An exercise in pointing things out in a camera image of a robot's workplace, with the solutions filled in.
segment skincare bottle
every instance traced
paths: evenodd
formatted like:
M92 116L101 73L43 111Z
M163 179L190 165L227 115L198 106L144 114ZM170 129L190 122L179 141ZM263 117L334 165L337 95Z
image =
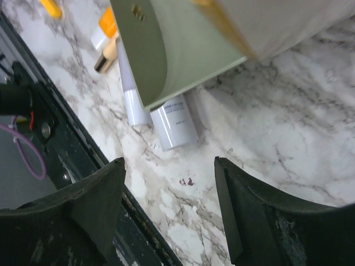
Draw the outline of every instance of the skincare bottle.
M146 125L151 122L150 115L140 103L137 86L128 62L127 54L120 39L116 39L118 64L120 66L121 81L126 105L128 124L130 126Z
M190 144L198 135L183 94L150 113L163 151Z
M91 42L95 49L102 51L117 31L115 18L110 6L100 18L99 24L91 36Z
M103 74L106 73L107 70L111 67L113 62L115 62L117 58L117 48L116 48L116 39L118 37L118 33L115 33L111 41L102 51L102 54L94 66L94 69Z

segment white marble surface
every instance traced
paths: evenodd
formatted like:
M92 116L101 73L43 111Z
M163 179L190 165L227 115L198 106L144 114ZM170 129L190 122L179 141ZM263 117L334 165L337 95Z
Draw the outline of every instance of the white marble surface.
M128 126L117 64L95 73L89 36L108 0L38 0L3 11L184 265L229 265L214 157L288 193L341 206L355 201L355 19L187 94L200 140L162 152L152 127Z

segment white plastic cap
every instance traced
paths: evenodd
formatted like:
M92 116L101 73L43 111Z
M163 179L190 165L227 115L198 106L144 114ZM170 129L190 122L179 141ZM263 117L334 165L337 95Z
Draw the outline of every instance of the white plastic cap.
M94 33L91 35L91 42L97 51L102 51L109 43L110 38L106 36L100 26L97 26Z
M126 91L124 100L130 126L146 125L151 122L149 113L142 108L137 90Z
M193 143L199 138L183 95L170 99L150 116L163 151Z
M123 43L120 39L116 40L116 46L124 99L126 102L128 124L130 126L149 124L151 123L150 114L143 109L142 104L140 103L132 70Z

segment white tube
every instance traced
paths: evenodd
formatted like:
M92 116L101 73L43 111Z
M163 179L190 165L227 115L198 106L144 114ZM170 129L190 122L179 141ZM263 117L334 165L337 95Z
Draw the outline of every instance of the white tube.
M116 40L118 64L120 66L123 94L130 126L146 125L151 122L150 115L145 111L140 103L131 67L127 54L120 39Z
M182 94L168 100L150 115L163 151L190 144L199 138Z

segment green plastic object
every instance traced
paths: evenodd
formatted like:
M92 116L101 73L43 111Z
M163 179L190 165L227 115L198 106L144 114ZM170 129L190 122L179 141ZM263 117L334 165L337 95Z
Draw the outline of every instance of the green plastic object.
M147 111L246 60L189 0L111 6Z

